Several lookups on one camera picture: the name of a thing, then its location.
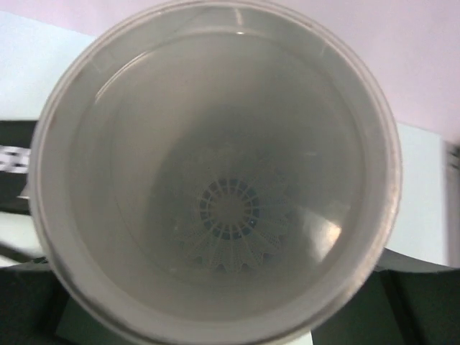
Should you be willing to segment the white shuttlecock tube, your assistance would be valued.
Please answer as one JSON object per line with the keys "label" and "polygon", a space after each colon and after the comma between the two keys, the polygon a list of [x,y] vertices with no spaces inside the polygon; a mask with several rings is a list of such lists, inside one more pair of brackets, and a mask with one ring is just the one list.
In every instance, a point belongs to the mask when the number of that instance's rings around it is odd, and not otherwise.
{"label": "white shuttlecock tube", "polygon": [[[173,239],[214,178],[285,180],[294,231],[258,269],[210,271]],[[364,284],[402,163],[387,100],[336,35],[268,1],[173,1],[101,35],[35,129],[30,209],[50,265],[138,344],[280,344]]]}

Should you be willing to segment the white plastic shuttlecock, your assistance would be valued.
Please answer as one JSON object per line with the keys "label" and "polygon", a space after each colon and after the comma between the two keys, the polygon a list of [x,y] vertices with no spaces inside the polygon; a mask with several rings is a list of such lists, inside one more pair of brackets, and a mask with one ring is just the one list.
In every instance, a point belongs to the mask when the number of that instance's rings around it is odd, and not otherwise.
{"label": "white plastic shuttlecock", "polygon": [[282,252],[294,231],[294,208],[285,194],[287,187],[277,176],[220,177],[194,191],[177,193],[189,209],[175,221],[172,237],[186,258],[210,271],[256,270],[267,258]]}

